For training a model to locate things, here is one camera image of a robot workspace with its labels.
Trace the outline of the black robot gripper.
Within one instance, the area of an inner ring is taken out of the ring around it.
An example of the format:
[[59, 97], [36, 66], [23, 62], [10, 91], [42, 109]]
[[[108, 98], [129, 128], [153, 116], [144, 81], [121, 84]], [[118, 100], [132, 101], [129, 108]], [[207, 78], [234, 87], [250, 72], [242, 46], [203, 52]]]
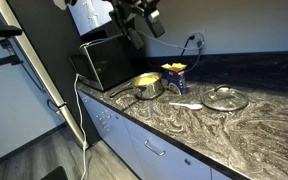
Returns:
[[140, 16], [155, 38], [165, 33], [164, 27], [159, 21], [160, 13], [157, 4], [160, 0], [103, 0], [109, 2], [113, 10], [109, 12], [111, 19], [116, 23], [121, 32], [140, 49], [144, 42], [135, 28], [135, 17]]

